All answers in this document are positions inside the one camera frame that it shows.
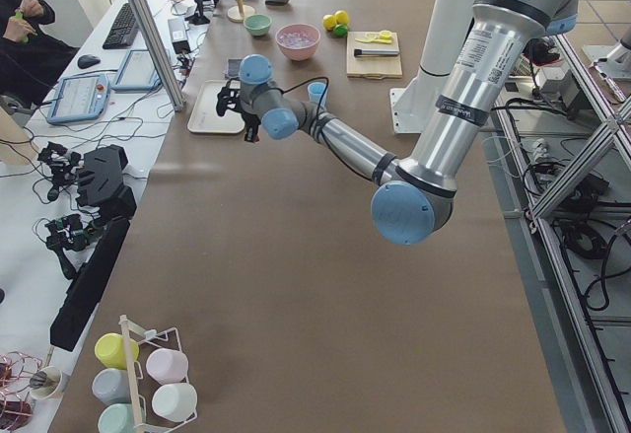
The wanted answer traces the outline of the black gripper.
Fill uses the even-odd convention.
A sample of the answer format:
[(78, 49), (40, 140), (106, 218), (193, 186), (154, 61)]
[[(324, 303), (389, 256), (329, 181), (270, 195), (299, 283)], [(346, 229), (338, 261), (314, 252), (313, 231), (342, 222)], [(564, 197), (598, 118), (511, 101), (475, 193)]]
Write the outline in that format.
[(253, 136), (258, 135), (258, 127), (260, 125), (260, 119), (255, 113), (251, 113), (245, 110), (241, 111), (241, 117), (245, 123), (245, 141), (252, 142)]

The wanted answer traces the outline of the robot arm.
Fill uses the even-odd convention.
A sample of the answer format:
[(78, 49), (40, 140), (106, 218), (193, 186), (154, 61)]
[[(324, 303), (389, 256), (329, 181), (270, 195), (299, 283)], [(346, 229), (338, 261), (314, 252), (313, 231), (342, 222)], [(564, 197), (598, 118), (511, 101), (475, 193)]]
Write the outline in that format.
[(384, 238), (399, 245), (420, 243), (449, 221), (458, 168), (526, 45), (573, 29), (578, 0), (473, 0), (470, 11), (472, 28), (432, 115), (405, 158), (375, 144), (323, 106), (285, 98), (272, 79), (270, 61), (260, 54), (241, 62), (240, 111), (259, 121), (275, 140), (298, 130), (310, 134), (378, 186), (371, 214)]

